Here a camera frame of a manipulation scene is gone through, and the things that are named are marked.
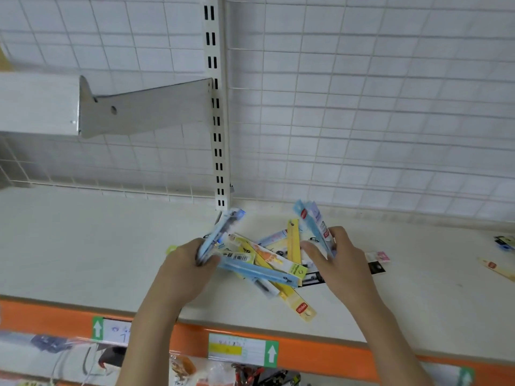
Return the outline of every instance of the wire grid panel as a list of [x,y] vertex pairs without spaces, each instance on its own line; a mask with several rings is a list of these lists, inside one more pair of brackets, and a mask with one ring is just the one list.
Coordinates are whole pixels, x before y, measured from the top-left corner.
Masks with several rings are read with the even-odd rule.
[[515,220],[515,0],[226,0],[234,197]]
[[[2,50],[17,69],[80,73],[95,95],[195,81],[205,78],[198,1],[0,0]],[[211,129],[193,123],[91,139],[2,134],[0,181],[212,196]]]
[[214,165],[215,207],[230,207],[229,124],[227,122],[227,85],[225,75],[225,36],[223,34],[223,1],[201,0],[203,10],[204,58],[207,74],[212,77],[213,137],[211,139]]

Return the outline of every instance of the shelf surface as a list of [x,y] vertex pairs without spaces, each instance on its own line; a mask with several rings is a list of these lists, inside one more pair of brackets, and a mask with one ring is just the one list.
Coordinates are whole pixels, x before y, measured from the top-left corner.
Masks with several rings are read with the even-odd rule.
[[[30,308],[38,305],[4,298],[0,328],[11,326],[36,333],[44,325],[50,333],[48,329],[55,324],[54,332],[59,326],[70,337],[75,331],[76,336],[86,333],[83,337],[89,337],[94,314],[126,312],[131,318],[168,246],[201,237],[216,218],[212,206],[202,204],[128,200],[49,187],[3,190],[0,211],[0,295],[57,304]],[[238,232],[259,239],[283,229],[292,217],[293,212],[270,216],[250,211]],[[515,308],[507,306],[512,302],[513,282],[477,261],[483,257],[515,269],[515,257],[498,250],[493,242],[492,237],[499,233],[357,219],[337,221],[329,215],[326,223],[346,227],[355,245],[365,251],[385,251],[390,256],[386,274],[377,275],[374,281],[417,352],[443,362],[452,362],[448,357],[454,356],[473,362],[494,361],[499,363],[492,365],[498,372],[513,371],[510,365],[501,365],[515,362]],[[184,323],[205,326],[177,326],[171,346],[175,338],[177,347],[202,356],[207,350],[203,339],[209,331],[282,336],[276,337],[285,341],[278,365],[349,375],[345,370],[331,372],[329,367],[316,367],[323,358],[338,355],[331,363],[342,363],[344,357],[367,363],[366,374],[355,370],[351,375],[375,380],[371,354],[360,345],[364,337],[345,306],[325,285],[298,292],[318,312],[311,323],[302,321],[279,298],[267,300],[252,285],[218,271],[202,295],[180,315]],[[63,310],[65,305],[81,308]],[[22,307],[27,312],[24,321],[19,318]],[[106,310],[84,310],[88,308]],[[32,319],[30,312],[39,316]],[[298,368],[299,352],[306,344],[323,356],[310,369]],[[294,357],[287,359],[283,356],[287,352]]]

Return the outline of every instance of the lower shelf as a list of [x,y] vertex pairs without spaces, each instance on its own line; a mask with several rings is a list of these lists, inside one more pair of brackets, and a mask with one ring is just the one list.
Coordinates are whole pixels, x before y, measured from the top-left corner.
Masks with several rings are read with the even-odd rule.
[[[131,321],[132,315],[109,310],[67,307],[52,303],[28,302],[0,297],[0,329],[21,333],[46,334],[67,338],[92,338],[95,317]],[[271,335],[268,331],[236,330],[227,326],[177,323],[170,349],[188,356],[208,356],[209,334],[248,337],[279,342],[277,367],[305,373],[378,382],[372,352],[365,345],[341,340],[300,335]],[[476,386],[513,385],[513,363],[489,363],[476,358],[450,358],[418,355],[424,362],[470,367],[475,371]]]

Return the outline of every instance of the slotted upright post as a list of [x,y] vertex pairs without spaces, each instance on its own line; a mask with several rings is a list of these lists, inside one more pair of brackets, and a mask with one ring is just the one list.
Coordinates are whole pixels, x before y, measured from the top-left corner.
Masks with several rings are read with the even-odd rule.
[[211,151],[215,178],[215,206],[217,210],[227,210],[231,204],[231,183],[223,0],[201,0],[200,7],[202,8],[205,70],[212,78]]

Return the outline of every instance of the green label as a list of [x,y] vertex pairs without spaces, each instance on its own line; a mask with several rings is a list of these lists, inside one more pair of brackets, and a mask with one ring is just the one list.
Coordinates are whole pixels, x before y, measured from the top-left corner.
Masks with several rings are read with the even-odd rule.
[[93,340],[99,340],[99,341],[102,341],[104,339],[104,318],[103,317],[93,317],[91,338]]
[[265,367],[277,367],[279,355],[279,341],[267,340],[265,344]]
[[459,371],[458,384],[456,386],[470,386],[474,381],[474,370],[462,367]]

